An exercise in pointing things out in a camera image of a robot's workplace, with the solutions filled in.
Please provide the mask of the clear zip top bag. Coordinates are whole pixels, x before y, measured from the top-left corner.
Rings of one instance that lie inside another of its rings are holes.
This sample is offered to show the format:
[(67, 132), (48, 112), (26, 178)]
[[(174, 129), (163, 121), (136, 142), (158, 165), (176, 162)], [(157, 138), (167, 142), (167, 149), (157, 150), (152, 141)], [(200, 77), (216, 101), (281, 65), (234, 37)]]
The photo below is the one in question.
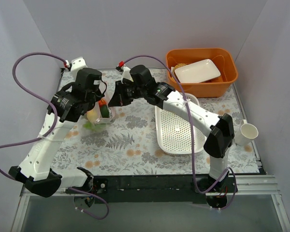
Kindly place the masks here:
[(108, 106), (110, 96), (106, 93), (92, 110), (86, 112), (82, 120), (82, 127), (86, 130), (95, 131), (103, 126), (107, 126), (114, 122), (116, 118), (116, 110), (114, 107)]

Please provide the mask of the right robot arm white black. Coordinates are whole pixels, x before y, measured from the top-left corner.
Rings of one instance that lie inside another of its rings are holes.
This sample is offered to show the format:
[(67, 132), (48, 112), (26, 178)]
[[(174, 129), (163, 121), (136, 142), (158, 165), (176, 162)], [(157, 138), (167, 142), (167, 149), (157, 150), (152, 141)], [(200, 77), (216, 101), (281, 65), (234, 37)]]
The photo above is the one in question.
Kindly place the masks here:
[(185, 96), (165, 82), (137, 86), (127, 79), (116, 81), (115, 91), (108, 105), (126, 106), (139, 98), (179, 116), (206, 137), (203, 148), (210, 156), (209, 186), (214, 192), (222, 191), (227, 185), (225, 177), (228, 174), (228, 153), (234, 138), (232, 117), (229, 114), (220, 116), (203, 109), (188, 101)]

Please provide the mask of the orange pumpkin toy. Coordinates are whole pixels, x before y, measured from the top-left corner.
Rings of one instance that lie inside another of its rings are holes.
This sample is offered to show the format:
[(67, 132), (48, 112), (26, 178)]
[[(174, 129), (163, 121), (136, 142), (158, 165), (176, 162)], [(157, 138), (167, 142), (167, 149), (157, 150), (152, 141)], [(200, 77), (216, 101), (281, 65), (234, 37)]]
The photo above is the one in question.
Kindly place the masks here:
[(107, 102), (104, 99), (98, 101), (99, 107), (107, 106)]

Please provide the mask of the yellow lemon toy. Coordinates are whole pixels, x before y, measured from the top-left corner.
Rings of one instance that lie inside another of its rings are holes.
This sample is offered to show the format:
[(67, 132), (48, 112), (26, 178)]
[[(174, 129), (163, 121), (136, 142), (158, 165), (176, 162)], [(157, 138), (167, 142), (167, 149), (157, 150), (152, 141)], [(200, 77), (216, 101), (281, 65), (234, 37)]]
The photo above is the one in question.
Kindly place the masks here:
[(92, 109), (90, 111), (87, 111), (87, 119), (91, 123), (95, 124), (96, 121), (100, 118), (100, 113), (96, 110)]

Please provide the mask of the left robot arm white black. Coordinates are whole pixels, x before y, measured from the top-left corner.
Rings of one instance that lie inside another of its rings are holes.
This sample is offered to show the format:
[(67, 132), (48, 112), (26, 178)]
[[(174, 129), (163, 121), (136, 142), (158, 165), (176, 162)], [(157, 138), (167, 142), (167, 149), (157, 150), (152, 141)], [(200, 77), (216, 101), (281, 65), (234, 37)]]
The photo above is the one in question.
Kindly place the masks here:
[(9, 169), (9, 175), (24, 184), (31, 193), (52, 196), (61, 188), (76, 188), (82, 193), (93, 189), (93, 174), (78, 167), (74, 171), (51, 169), (52, 161), (64, 138), (79, 118), (93, 109), (104, 94), (99, 81), (93, 84), (65, 85), (52, 98), (37, 140), (26, 158)]

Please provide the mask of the green avocado toy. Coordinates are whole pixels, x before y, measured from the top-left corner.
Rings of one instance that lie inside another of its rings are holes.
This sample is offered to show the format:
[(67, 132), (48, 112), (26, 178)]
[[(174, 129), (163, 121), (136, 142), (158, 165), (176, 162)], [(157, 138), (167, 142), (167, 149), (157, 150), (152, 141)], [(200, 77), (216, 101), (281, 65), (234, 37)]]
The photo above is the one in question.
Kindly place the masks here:
[(100, 113), (102, 118), (109, 118), (110, 117), (110, 111), (107, 107), (107, 105), (103, 105), (100, 107)]

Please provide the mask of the green grapes toy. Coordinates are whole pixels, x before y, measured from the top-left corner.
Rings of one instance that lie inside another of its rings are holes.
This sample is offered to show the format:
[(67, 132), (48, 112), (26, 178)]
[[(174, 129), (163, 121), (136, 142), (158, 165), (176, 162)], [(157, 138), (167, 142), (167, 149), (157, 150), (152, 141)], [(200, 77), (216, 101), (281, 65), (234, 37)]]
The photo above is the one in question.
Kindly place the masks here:
[(105, 129), (104, 124), (92, 124), (91, 122), (87, 121), (83, 124), (83, 128), (86, 130), (90, 130), (93, 132), (99, 132)]

